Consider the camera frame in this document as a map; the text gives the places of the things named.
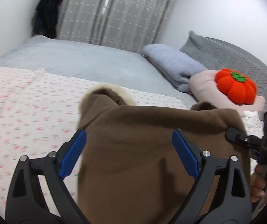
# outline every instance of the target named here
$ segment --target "sheer curtain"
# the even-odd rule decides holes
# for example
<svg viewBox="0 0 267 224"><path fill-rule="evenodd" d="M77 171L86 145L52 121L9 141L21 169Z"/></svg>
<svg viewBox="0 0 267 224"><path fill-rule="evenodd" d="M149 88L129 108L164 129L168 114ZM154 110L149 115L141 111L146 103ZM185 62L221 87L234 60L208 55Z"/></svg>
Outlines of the sheer curtain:
<svg viewBox="0 0 267 224"><path fill-rule="evenodd" d="M64 0L59 39L140 52L160 36L172 0Z"/></svg>

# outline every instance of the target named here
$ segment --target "light blue bedsheet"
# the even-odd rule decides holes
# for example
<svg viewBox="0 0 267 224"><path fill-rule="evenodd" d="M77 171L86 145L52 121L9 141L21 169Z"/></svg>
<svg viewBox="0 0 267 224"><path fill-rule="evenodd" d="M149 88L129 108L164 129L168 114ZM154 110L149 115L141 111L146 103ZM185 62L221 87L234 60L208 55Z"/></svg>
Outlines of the light blue bedsheet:
<svg viewBox="0 0 267 224"><path fill-rule="evenodd" d="M141 55L109 47L35 36L2 57L0 66L38 70L116 84L149 93L177 97L187 108L195 99L178 92Z"/></svg>

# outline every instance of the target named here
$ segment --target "blue gripper pad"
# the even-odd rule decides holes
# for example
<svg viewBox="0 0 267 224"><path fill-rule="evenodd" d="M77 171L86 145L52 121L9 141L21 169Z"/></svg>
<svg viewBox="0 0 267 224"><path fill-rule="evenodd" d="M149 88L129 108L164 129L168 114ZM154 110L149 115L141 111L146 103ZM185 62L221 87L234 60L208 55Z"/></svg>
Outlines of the blue gripper pad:
<svg viewBox="0 0 267 224"><path fill-rule="evenodd" d="M196 180L200 175L201 168L201 166L199 166L200 149L198 149L194 143L189 142L178 130L173 131L172 143L188 175L194 177ZM197 157L193 154L188 144L190 146L192 144L193 151L198 155Z"/></svg>
<svg viewBox="0 0 267 224"><path fill-rule="evenodd" d="M69 176L81 155L87 140L87 135L84 130L82 130L77 138L74 140L69 150L61 160L61 169L59 172L60 178L63 180L65 177Z"/></svg>

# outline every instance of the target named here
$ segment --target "metal screw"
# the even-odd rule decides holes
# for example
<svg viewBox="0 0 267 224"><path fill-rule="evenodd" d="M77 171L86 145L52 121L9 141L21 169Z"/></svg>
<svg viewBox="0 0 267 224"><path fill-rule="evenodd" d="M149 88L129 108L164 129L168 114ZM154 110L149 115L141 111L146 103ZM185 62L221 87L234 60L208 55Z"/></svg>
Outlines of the metal screw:
<svg viewBox="0 0 267 224"><path fill-rule="evenodd" d="M57 152L50 152L50 153L48 154L48 156L49 156L49 157L55 157L55 156L57 156Z"/></svg>
<svg viewBox="0 0 267 224"><path fill-rule="evenodd" d="M26 161L27 160L27 156L26 155L23 155L20 157L20 161Z"/></svg>
<svg viewBox="0 0 267 224"><path fill-rule="evenodd" d="M210 151L207 151L207 150L203 151L202 154L205 157L209 157L211 155Z"/></svg>
<svg viewBox="0 0 267 224"><path fill-rule="evenodd" d="M238 161L238 157L237 157L237 156L232 156L232 157L231 157L231 160L232 160L232 161Z"/></svg>

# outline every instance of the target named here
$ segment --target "hanging dark coat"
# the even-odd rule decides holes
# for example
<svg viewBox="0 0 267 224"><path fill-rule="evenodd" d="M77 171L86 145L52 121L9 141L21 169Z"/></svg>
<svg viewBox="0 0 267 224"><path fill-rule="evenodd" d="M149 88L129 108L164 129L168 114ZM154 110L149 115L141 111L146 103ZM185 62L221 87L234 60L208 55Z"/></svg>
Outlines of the hanging dark coat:
<svg viewBox="0 0 267 224"><path fill-rule="evenodd" d="M62 0L40 0L36 10L37 17L35 20L34 33L39 34L41 31L53 30L52 36L55 37L55 30L58 21L58 10Z"/></svg>

